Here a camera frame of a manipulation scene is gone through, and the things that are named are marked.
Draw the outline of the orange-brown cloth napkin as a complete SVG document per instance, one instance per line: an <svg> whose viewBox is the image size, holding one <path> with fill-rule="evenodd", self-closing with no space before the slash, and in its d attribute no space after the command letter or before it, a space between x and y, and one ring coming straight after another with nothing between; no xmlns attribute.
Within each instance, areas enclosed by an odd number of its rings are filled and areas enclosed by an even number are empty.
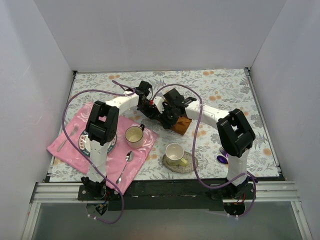
<svg viewBox="0 0 320 240"><path fill-rule="evenodd" d="M192 123L192 120L190 118L187 118L185 116L181 116L178 118L175 125L172 126L171 130L174 131L175 133L183 136L186 133L186 131L188 130L191 123Z"/></svg>

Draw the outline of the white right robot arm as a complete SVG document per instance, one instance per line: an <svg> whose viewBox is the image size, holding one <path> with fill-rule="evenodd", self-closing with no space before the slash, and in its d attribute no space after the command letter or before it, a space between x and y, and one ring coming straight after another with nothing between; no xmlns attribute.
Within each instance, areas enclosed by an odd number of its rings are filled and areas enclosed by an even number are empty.
<svg viewBox="0 0 320 240"><path fill-rule="evenodd" d="M175 88L163 97L154 96L149 105L154 111L150 118L160 121L165 129L173 127L179 117L217 129L221 145L228 155L228 171L223 184L208 187L215 199L237 199L247 191L256 190L256 181L247 171L247 158L256 135L240 109L225 111L210 107L199 95L184 97ZM254 180L252 184L248 183L249 179Z"/></svg>

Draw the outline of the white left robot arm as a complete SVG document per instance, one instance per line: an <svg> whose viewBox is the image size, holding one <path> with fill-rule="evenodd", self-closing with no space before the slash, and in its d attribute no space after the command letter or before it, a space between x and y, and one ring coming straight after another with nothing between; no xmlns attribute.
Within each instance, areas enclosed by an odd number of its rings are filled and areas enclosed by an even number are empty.
<svg viewBox="0 0 320 240"><path fill-rule="evenodd" d="M120 115L137 107L147 116L156 116L157 109L148 98L153 94L150 83L141 81L114 100L97 100L91 109L85 131L90 154L89 169L81 178L79 200L108 200L112 191L123 194L133 180L146 154L146 146L154 140L143 124L123 125Z"/></svg>

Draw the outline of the purple fork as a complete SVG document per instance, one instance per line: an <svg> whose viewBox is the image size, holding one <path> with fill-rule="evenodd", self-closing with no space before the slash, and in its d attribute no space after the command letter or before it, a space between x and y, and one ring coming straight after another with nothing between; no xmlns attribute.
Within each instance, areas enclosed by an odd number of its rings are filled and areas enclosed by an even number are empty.
<svg viewBox="0 0 320 240"><path fill-rule="evenodd" d="M226 158L228 157L228 153L226 152L226 150L223 147L220 147L219 151L223 156L225 156Z"/></svg>

